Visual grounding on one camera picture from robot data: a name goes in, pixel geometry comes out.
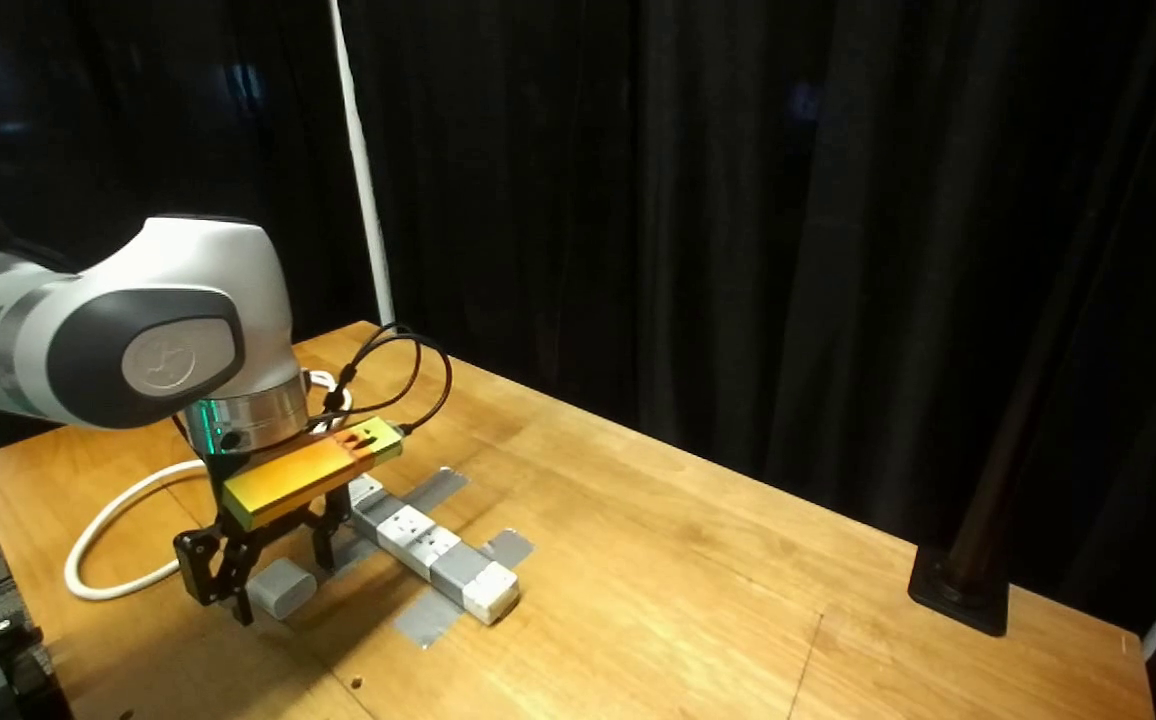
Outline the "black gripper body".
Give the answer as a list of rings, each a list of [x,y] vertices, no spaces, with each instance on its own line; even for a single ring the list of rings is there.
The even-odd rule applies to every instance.
[[[183,593],[195,606],[229,606],[229,572],[231,567],[255,567],[260,554],[274,541],[284,541],[296,529],[313,532],[317,517],[334,517],[344,524],[344,487],[331,487],[317,496],[313,506],[271,520],[267,529],[245,532],[231,513],[219,506],[219,487],[245,473],[255,469],[255,460],[236,460],[236,456],[209,456],[203,460],[203,481],[214,502],[214,520],[203,529],[189,529],[171,538],[171,554],[179,559]]]

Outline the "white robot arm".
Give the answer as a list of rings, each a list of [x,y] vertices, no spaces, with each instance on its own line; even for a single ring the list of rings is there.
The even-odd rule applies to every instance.
[[[267,234],[149,217],[75,274],[0,238],[0,411],[83,429],[177,417],[214,481],[302,439],[306,372]]]

